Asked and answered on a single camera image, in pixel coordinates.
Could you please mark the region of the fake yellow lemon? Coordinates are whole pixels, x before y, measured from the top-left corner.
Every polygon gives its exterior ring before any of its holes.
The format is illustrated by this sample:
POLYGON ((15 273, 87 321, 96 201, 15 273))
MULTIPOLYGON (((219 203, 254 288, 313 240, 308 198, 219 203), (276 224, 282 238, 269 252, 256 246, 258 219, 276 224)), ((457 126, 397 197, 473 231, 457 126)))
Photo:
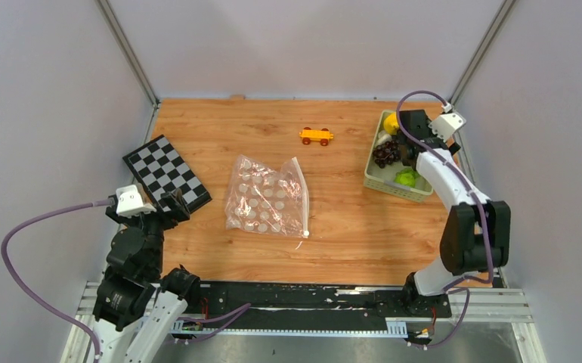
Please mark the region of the fake yellow lemon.
POLYGON ((399 130, 399 123, 396 112, 387 113, 382 121, 383 130, 389 135, 396 135, 399 130))

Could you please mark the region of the white fake garlic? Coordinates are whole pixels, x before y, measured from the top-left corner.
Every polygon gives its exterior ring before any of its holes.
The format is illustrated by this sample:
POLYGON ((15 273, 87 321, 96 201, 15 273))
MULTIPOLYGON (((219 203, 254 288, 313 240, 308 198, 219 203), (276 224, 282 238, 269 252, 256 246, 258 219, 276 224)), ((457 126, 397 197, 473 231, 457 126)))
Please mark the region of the white fake garlic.
POLYGON ((375 141, 374 145, 379 146, 379 145, 382 145, 382 144, 386 143, 387 141, 391 141, 391 140, 392 140, 392 135, 387 133, 386 131, 382 130, 376 136, 376 141, 375 141))

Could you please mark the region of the dark purple fake grapes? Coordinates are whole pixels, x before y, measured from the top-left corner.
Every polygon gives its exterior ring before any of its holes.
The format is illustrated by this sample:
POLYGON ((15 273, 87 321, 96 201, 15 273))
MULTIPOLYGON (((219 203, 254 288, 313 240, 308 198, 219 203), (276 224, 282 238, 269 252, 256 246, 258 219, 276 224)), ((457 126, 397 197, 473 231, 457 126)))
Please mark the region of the dark purple fake grapes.
POLYGON ((396 141, 390 140, 374 147, 372 150, 373 162, 384 169, 401 160, 399 146, 396 141))

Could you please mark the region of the fake green lime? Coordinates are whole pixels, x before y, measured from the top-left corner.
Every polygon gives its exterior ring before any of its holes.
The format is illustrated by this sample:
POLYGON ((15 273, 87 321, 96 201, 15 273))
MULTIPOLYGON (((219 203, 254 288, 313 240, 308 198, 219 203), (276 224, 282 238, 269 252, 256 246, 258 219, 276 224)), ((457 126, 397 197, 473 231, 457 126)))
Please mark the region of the fake green lime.
POLYGON ((420 174, 417 171, 412 168, 405 168, 396 173, 394 183, 409 188, 415 188, 419 179, 420 174))

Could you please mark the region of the clear zip top bag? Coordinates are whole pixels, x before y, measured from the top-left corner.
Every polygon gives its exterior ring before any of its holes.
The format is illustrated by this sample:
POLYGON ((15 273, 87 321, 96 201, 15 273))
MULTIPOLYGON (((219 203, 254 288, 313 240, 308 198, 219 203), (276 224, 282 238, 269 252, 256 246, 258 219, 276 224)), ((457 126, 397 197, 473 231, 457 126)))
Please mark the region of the clear zip top bag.
POLYGON ((280 169, 240 155, 225 198, 225 227, 256 234, 307 238, 310 198, 297 158, 280 169))

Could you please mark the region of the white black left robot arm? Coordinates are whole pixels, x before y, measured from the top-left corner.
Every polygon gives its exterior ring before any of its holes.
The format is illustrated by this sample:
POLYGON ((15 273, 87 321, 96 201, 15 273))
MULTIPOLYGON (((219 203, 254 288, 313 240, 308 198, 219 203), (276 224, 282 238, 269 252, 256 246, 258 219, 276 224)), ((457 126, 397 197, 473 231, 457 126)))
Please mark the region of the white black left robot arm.
POLYGON ((190 211, 178 189, 152 204, 129 185, 111 200, 105 214, 123 228, 111 240, 97 289, 94 361, 151 362, 177 318, 202 302, 200 278, 184 266, 162 274, 164 233, 190 211))

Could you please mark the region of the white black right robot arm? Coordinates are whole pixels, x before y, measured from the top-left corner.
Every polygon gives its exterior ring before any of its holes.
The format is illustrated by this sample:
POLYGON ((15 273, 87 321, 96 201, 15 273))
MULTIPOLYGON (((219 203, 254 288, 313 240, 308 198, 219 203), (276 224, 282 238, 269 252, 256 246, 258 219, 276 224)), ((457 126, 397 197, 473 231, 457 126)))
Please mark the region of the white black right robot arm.
POLYGON ((465 125, 454 112, 428 118, 424 110, 397 113, 401 162, 422 176, 443 202, 448 217, 438 257, 410 273, 399 302, 409 314, 423 316, 465 280, 489 284, 494 270, 509 259, 511 209, 474 186, 454 159, 460 146, 451 137, 465 125))

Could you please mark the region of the black white checkerboard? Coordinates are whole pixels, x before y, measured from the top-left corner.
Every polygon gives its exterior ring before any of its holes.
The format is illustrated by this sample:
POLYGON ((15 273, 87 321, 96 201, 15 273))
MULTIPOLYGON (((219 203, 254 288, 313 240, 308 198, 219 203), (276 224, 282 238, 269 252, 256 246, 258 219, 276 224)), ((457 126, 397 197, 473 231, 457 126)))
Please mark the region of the black white checkerboard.
POLYGON ((126 154, 122 161, 160 211, 170 210, 162 195, 176 190, 181 192, 189 213, 212 200, 207 188, 164 135, 126 154))

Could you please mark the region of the pale green plastic basket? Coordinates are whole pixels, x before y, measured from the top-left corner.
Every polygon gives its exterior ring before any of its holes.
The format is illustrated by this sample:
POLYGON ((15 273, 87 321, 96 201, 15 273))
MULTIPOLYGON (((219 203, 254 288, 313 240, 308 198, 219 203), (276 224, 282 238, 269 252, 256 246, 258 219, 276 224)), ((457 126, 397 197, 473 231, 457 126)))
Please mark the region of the pale green plastic basket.
POLYGON ((374 161, 373 151, 379 145, 380 138, 385 134, 383 122, 392 113, 394 113, 393 110, 383 110, 380 114, 367 158, 367 164, 364 168, 363 185, 375 191, 422 203, 433 194, 432 186, 422 176, 418 175, 415 178, 414 187, 399 184, 395 182, 396 176, 404 170, 409 170, 410 167, 404 166, 400 161, 397 161, 392 165, 381 168, 374 161))

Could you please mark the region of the yellow toy car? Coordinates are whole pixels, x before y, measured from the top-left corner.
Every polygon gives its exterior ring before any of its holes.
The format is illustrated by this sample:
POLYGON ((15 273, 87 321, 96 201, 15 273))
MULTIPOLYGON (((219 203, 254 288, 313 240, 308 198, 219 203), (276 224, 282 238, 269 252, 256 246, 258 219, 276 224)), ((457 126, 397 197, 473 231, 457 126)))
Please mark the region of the yellow toy car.
POLYGON ((334 139, 334 134, 329 129, 311 129, 305 127, 300 133, 299 137, 304 145, 309 145, 312 142, 317 142, 321 146, 328 146, 334 139))

